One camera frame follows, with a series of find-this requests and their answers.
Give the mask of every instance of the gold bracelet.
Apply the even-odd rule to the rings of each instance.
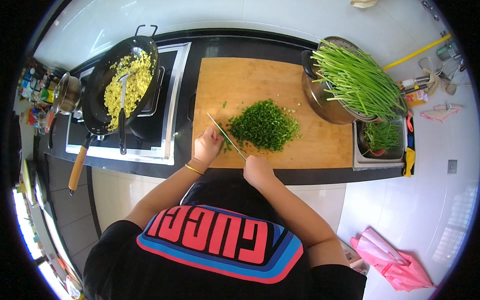
[[[197,172],[198,174],[200,175],[203,175],[204,173],[200,172],[199,170],[195,169],[194,167],[190,166],[189,164],[185,164],[185,166],[187,168],[189,168],[190,170],[194,171],[194,172]]]

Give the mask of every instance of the shirt sleeve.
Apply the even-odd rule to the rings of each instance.
[[[313,276],[312,299],[361,300],[367,277],[341,264],[319,265]]]
[[[102,296],[100,291],[103,290],[122,248],[140,233],[142,229],[127,220],[113,223],[102,233],[100,240],[91,249],[85,261],[83,281],[88,299],[98,299],[97,296]]]

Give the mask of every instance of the yellow hose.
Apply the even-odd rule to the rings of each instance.
[[[401,64],[403,63],[404,61],[406,60],[409,60],[411,59],[412,57],[416,56],[416,55],[419,55],[420,53],[424,52],[424,51],[427,51],[428,49],[432,48],[432,47],[435,47],[437,46],[438,44],[440,43],[443,43],[444,41],[448,40],[449,38],[451,38],[452,35],[451,34],[447,34],[445,35],[444,37],[442,37],[441,39],[438,39],[436,41],[434,41],[433,43],[429,44],[429,45],[426,45],[425,47],[413,52],[412,54],[408,55],[408,56],[405,56],[404,58],[402,58],[401,60],[397,60],[396,62],[393,62],[391,64],[389,64],[388,66],[384,67],[383,70],[387,70],[387,69],[390,69],[391,67],[393,66],[396,66],[398,64]]]

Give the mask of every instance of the knife blade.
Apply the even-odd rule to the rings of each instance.
[[[212,119],[213,123],[215,123],[215,125],[218,127],[218,129],[220,129],[220,131],[225,135],[225,137],[227,138],[227,140],[230,142],[230,144],[233,145],[233,147],[235,148],[235,150],[241,155],[241,157],[243,158],[243,160],[247,160],[245,158],[245,156],[243,156],[243,154],[240,152],[240,150],[237,148],[237,146],[235,146],[235,144],[232,142],[232,140],[228,137],[228,135],[225,133],[225,131],[223,131],[223,129],[220,127],[220,125],[218,125],[218,123],[212,118],[212,116],[210,116],[209,113],[207,113],[207,115]]]

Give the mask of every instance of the pink plastic bag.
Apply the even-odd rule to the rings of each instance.
[[[372,228],[363,231],[359,239],[351,238],[350,243],[364,261],[388,280],[395,291],[410,292],[418,288],[436,287],[411,255],[392,248]]]

